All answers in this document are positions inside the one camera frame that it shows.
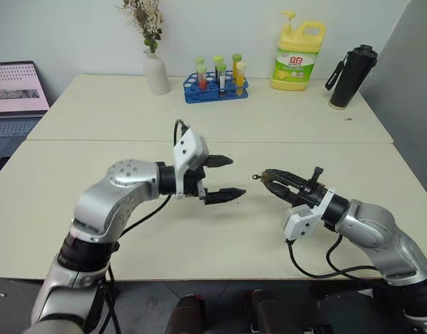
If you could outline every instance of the robotic arm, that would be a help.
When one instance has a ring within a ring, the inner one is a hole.
[[[127,159],[115,163],[106,176],[81,195],[75,217],[41,287],[27,333],[87,333],[102,311],[104,277],[118,239],[138,205],[176,194],[176,199],[197,196],[206,205],[228,202],[245,190],[227,188],[209,193],[203,167],[233,163],[209,155],[203,137],[191,129],[173,147],[174,166]]]
[[[316,167],[310,180],[277,169],[260,175],[265,187],[293,205],[288,210],[284,234],[288,242],[311,233],[320,220],[325,227],[348,238],[362,249],[397,295],[405,317],[427,333],[427,259],[418,245],[379,205],[338,196],[318,183],[323,169]],[[289,187],[298,189],[293,193]]]

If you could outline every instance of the test tube rack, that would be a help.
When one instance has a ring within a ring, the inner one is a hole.
[[[235,81],[232,80],[232,74],[232,71],[226,72],[224,93],[219,94],[219,84],[215,80],[215,72],[207,72],[207,89],[203,90],[199,89],[197,74],[191,73],[183,83],[186,103],[245,99],[249,96],[246,90],[249,87],[247,80],[244,78],[244,85],[237,87]],[[241,95],[236,94],[237,89],[242,89]]]

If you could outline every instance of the black thermos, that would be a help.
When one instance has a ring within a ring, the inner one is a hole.
[[[329,105],[335,109],[344,109],[350,103],[371,68],[377,63],[378,54],[373,51],[372,46],[360,45],[349,51],[345,58],[346,63],[343,59],[325,84],[326,89],[330,90],[341,72],[339,82],[329,101]]]

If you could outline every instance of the green test tube cap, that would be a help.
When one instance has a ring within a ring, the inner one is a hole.
[[[198,73],[206,73],[207,72],[207,66],[205,66],[204,64],[199,64],[198,66],[196,66],[196,71]]]
[[[227,65],[225,63],[219,63],[217,65],[217,69],[218,69],[218,71],[225,71],[225,70],[227,70]]]
[[[197,65],[204,64],[204,61],[205,61],[204,57],[196,57],[196,58],[194,59],[194,62],[195,62]]]
[[[219,55],[214,56],[214,57],[213,57],[213,61],[214,61],[215,63],[221,63],[222,61],[224,61],[224,57],[223,57],[223,56],[219,56]]]
[[[242,56],[240,54],[234,54],[232,56],[233,61],[241,61]]]

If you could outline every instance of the yellow bottle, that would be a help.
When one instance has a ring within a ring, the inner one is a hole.
[[[308,86],[326,28],[321,22],[306,21],[293,31],[290,20],[295,17],[295,13],[281,14],[288,17],[289,23],[283,27],[278,41],[277,59],[270,83],[275,89],[304,90]],[[307,34],[306,28],[317,28],[318,35]]]

